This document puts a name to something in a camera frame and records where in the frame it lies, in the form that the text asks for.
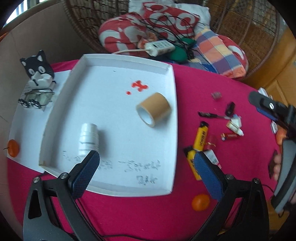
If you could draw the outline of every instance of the cat eye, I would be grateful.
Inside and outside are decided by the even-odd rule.
[[[35,71],[33,69],[28,70],[30,74],[35,74]]]
[[[38,71],[43,74],[45,73],[45,68],[43,66],[39,66]]]

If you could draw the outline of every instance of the red battery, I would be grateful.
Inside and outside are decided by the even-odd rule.
[[[230,139],[237,139],[237,138],[239,138],[239,135],[235,134],[235,133],[222,133],[221,134],[222,141],[230,140]]]
[[[208,135],[204,150],[214,150],[216,148],[217,138],[214,135]]]

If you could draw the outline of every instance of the screw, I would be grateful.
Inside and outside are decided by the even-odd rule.
[[[258,178],[254,178],[254,182],[259,184],[260,183],[260,180]]]
[[[231,174],[226,174],[226,178],[229,179],[229,180],[232,180],[234,178],[234,176],[231,175]]]
[[[66,173],[66,172],[63,172],[63,173],[60,175],[61,179],[65,179],[67,176],[68,176],[68,173]]]
[[[37,183],[37,182],[39,182],[39,180],[40,180],[40,177],[35,177],[35,178],[33,179],[33,182]]]

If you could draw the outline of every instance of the green object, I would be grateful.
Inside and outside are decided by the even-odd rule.
[[[188,44],[188,48],[191,48],[195,44],[195,40],[190,39],[190,38],[182,38],[181,41]],[[185,48],[179,44],[176,44],[175,47],[176,47],[176,49],[174,51],[168,53],[167,57],[170,60],[176,61],[179,64],[187,62],[188,55],[186,53]]]

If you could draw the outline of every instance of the white pillow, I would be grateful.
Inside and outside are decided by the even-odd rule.
[[[200,16],[200,20],[194,28],[195,35],[202,31],[204,28],[210,29],[211,15],[208,7],[203,7],[197,4],[178,3],[176,4],[176,8]]]
[[[143,2],[157,2],[169,7],[176,7],[181,10],[187,11],[200,16],[199,23],[194,28],[195,35],[204,28],[210,28],[210,12],[208,7],[203,7],[197,4],[178,3],[175,4],[173,0],[129,0],[128,12],[136,12],[143,17],[144,9]]]

